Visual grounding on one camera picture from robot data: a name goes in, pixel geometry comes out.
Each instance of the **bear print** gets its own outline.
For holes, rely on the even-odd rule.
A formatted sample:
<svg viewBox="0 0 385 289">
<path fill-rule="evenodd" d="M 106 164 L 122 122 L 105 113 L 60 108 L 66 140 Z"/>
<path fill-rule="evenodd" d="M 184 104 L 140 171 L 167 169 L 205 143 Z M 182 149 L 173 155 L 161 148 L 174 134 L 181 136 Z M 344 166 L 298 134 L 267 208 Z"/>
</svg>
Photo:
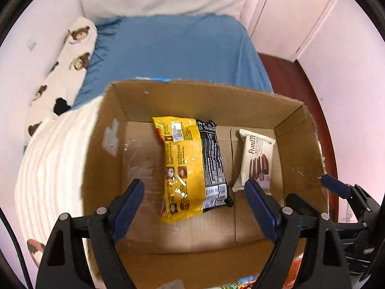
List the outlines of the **bear print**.
<svg viewBox="0 0 385 289">
<path fill-rule="evenodd" d="M 45 245 L 34 239 L 28 239 L 26 241 L 26 246 L 32 260 L 35 262 L 36 266 L 39 267 L 45 250 Z"/>
<path fill-rule="evenodd" d="M 45 90 L 47 90 L 47 85 L 41 85 L 39 90 L 37 90 L 37 92 L 35 93 L 35 97 L 32 99 L 32 101 L 36 101 L 37 99 L 39 99 Z"/>
<path fill-rule="evenodd" d="M 29 133 L 29 135 L 32 137 L 32 135 L 35 133 L 35 131 L 36 131 L 36 129 L 39 127 L 39 125 L 41 124 L 42 122 L 40 122 L 40 123 L 37 123 L 37 124 L 35 124 L 35 125 L 30 125 L 29 127 L 28 127 L 28 133 Z"/>
<path fill-rule="evenodd" d="M 70 109 L 71 107 L 67 104 L 66 100 L 64 100 L 63 98 L 57 98 L 56 103 L 53 107 L 53 112 L 59 116 Z"/>
<path fill-rule="evenodd" d="M 90 53 L 85 52 L 81 56 L 79 56 L 75 63 L 74 63 L 74 68 L 76 70 L 80 70 L 82 68 L 86 69 L 88 68 L 88 60 L 89 60 Z"/>
<path fill-rule="evenodd" d="M 71 32 L 72 39 L 74 41 L 83 40 L 88 36 L 89 30 L 90 30 L 90 26 L 86 26 Z"/>
</svg>

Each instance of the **wafer package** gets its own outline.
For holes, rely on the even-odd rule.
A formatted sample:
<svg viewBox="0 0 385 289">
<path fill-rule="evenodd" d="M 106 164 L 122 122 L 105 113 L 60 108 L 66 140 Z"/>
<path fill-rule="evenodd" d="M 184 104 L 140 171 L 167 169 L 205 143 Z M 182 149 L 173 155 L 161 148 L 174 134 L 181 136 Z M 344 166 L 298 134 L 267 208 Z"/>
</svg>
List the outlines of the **wafer package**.
<svg viewBox="0 0 385 289">
<path fill-rule="evenodd" d="M 218 206 L 232 206 L 213 121 L 153 118 L 164 143 L 164 198 L 160 219 L 175 223 Z"/>
<path fill-rule="evenodd" d="M 255 178 L 267 194 L 270 193 L 271 162 L 275 139 L 256 132 L 240 129 L 239 135 L 244 142 L 241 171 L 232 190 L 244 189 L 246 181 Z"/>
</svg>

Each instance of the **yellow snack bag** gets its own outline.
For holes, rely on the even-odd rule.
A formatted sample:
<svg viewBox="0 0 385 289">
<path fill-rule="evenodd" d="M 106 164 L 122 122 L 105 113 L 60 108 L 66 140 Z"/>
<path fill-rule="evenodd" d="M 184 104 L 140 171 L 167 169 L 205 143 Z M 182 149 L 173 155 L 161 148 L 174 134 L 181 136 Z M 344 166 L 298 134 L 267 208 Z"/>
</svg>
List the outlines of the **yellow snack bag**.
<svg viewBox="0 0 385 289">
<path fill-rule="evenodd" d="M 232 206 L 213 121 L 153 118 L 164 143 L 164 198 L 160 219 L 175 223 L 217 206 Z"/>
</svg>

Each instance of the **white wrapper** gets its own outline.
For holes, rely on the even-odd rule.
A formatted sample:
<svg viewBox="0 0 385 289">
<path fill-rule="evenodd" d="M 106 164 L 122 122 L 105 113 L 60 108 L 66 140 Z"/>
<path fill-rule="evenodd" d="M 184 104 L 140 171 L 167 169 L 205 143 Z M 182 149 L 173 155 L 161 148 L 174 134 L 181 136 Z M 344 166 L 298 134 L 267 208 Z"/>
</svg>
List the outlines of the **white wrapper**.
<svg viewBox="0 0 385 289">
<path fill-rule="evenodd" d="M 253 177 L 261 188 L 270 194 L 271 162 L 275 139 L 246 129 L 240 129 L 239 134 L 244 141 L 241 172 L 232 190 L 234 192 L 243 190 L 246 181 Z"/>
</svg>

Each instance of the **white door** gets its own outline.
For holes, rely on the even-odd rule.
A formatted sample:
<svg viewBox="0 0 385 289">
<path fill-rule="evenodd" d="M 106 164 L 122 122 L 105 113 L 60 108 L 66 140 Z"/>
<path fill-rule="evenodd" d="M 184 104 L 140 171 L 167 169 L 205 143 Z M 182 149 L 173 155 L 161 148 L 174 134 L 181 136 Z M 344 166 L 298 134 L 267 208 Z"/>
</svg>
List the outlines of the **white door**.
<svg viewBox="0 0 385 289">
<path fill-rule="evenodd" d="M 329 0 L 266 0 L 251 39 L 258 52 L 292 59 Z"/>
</svg>

